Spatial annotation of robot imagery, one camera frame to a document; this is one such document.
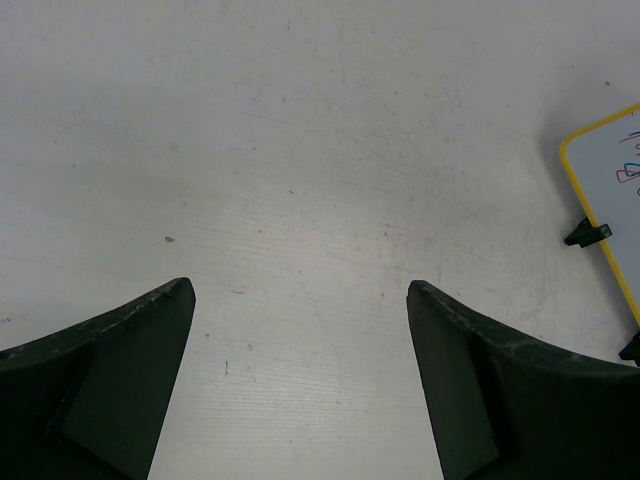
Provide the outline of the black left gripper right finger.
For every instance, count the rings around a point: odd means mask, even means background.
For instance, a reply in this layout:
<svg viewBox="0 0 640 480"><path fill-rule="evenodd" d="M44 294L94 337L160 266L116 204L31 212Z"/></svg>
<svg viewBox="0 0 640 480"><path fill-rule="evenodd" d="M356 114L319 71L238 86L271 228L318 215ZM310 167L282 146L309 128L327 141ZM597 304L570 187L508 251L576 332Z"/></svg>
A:
<svg viewBox="0 0 640 480"><path fill-rule="evenodd" d="M639 343L619 363L551 345L413 281L408 321L447 479L635 479Z"/></svg>

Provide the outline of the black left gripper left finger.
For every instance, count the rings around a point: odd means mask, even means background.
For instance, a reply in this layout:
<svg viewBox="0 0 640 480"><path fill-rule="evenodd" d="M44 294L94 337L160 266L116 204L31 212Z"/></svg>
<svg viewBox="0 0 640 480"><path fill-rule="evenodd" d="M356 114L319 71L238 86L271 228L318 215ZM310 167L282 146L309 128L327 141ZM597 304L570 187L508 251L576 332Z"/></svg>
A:
<svg viewBox="0 0 640 480"><path fill-rule="evenodd" d="M195 305L176 278L2 351L2 478L147 478Z"/></svg>

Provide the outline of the yellow framed whiteboard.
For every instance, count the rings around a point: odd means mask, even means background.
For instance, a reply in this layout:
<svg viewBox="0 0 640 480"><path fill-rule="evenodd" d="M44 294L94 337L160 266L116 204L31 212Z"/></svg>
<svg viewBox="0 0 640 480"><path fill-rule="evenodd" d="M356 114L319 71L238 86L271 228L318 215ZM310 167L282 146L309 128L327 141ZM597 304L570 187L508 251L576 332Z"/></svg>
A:
<svg viewBox="0 0 640 480"><path fill-rule="evenodd" d="M639 105L567 136L561 163L635 318L639 317Z"/></svg>

